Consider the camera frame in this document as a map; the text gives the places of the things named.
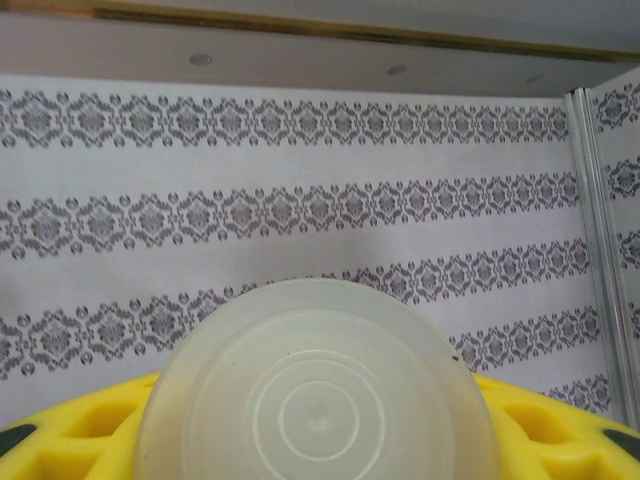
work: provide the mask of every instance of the yellow plastic object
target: yellow plastic object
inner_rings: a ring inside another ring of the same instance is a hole
[[[502,480],[640,479],[640,460],[603,434],[612,430],[640,442],[637,432],[543,395],[475,378],[498,437]],[[7,436],[0,440],[0,479],[131,480],[138,427],[156,379],[121,383],[8,425],[3,432],[25,424],[36,429],[8,450]]]

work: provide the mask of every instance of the ceiling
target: ceiling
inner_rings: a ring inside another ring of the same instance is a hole
[[[0,14],[0,44],[0,73],[479,96],[559,97],[634,67],[13,13]],[[211,64],[190,64],[195,53]]]
[[[120,1],[133,5],[210,9],[533,43],[640,51],[638,0]]]

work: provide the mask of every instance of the translucent plastic lid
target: translucent plastic lid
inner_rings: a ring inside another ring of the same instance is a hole
[[[424,318],[368,287],[282,282],[206,318],[154,387],[136,480],[495,480],[482,395]]]

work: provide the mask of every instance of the hexagonal hole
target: hexagonal hole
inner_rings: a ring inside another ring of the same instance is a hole
[[[552,480],[615,480],[621,478],[598,455],[574,459],[543,458],[542,464]]]
[[[97,405],[78,420],[65,435],[75,438],[108,437],[133,413],[135,403]]]
[[[89,475],[98,454],[63,455],[40,452],[14,480],[83,480]]]
[[[506,405],[504,410],[534,442],[563,443],[575,438],[555,415],[539,405],[516,403]]]

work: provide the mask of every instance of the plastic container lid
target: plastic container lid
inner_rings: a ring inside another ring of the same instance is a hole
[[[498,479],[488,410],[457,358],[368,287],[251,291],[207,317],[160,376],[135,479]]]

